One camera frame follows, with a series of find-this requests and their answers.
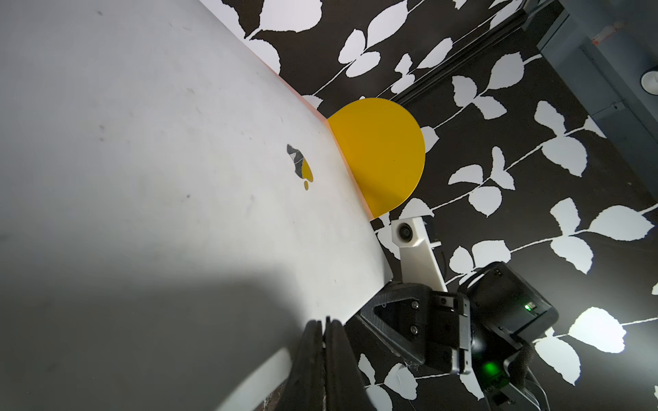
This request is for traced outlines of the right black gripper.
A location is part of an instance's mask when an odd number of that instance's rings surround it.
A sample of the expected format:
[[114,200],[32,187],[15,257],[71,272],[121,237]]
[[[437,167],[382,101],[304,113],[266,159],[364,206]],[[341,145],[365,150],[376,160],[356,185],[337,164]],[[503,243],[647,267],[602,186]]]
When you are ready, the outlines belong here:
[[[531,371],[532,342],[557,322],[557,309],[504,262],[483,267],[458,292],[470,305],[472,371],[488,408],[549,410],[548,395]],[[434,296],[423,284],[391,282],[358,319],[405,363],[433,368],[428,333]]]

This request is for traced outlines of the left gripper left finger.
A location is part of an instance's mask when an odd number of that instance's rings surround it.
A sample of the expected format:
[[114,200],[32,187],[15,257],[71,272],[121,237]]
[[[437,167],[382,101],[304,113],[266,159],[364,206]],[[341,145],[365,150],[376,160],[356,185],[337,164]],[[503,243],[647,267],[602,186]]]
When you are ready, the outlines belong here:
[[325,360],[320,321],[307,323],[276,410],[322,410]]

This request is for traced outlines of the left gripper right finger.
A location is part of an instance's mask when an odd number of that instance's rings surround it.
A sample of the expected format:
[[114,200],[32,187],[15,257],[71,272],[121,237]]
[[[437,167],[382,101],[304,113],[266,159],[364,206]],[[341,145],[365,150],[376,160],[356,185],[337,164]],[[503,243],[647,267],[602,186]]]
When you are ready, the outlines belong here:
[[326,318],[324,333],[326,407],[332,411],[375,410],[343,325]]

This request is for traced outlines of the silver laptop computer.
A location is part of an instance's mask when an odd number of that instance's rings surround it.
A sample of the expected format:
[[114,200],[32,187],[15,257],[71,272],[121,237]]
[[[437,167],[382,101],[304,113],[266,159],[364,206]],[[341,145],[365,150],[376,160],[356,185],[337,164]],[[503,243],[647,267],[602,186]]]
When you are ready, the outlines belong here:
[[2,409],[253,409],[388,274],[328,128],[199,2],[1,4]]

